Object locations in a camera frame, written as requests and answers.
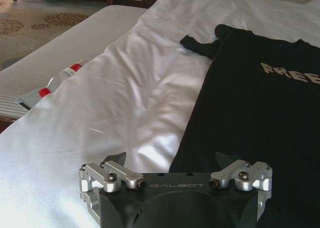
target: mattress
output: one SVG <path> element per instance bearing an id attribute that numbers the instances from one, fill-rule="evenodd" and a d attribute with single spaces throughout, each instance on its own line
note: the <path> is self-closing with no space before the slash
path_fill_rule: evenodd
<path id="1" fill-rule="evenodd" d="M 137 24 L 0 134 L 0 214 L 10 227 L 98 227 L 78 169 L 127 152 L 125 167 L 167 172 L 211 60 L 181 47 L 225 23 L 320 46 L 314 4 L 158 0 Z"/>
<path id="2" fill-rule="evenodd" d="M 26 110 L 15 99 L 82 58 L 90 61 L 128 32 L 146 11 L 112 5 L 72 27 L 27 57 L 0 72 L 0 116 L 19 118 Z"/>

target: screw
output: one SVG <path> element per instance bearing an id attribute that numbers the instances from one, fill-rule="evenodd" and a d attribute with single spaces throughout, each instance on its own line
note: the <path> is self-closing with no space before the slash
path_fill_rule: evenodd
<path id="1" fill-rule="evenodd" d="M 147 182 L 145 180 L 139 180 L 136 184 L 136 189 L 137 190 L 144 190 L 147 187 Z"/>
<path id="2" fill-rule="evenodd" d="M 220 187 L 220 182 L 219 180 L 217 179 L 213 179 L 211 181 L 209 181 L 209 186 L 212 188 L 212 189 L 217 189 Z"/>
<path id="3" fill-rule="evenodd" d="M 116 173 L 109 173 L 107 179 L 110 182 L 114 182 L 117 179 Z"/>
<path id="4" fill-rule="evenodd" d="M 239 177 L 242 180 L 248 180 L 249 179 L 249 173 L 248 172 L 239 172 Z"/>

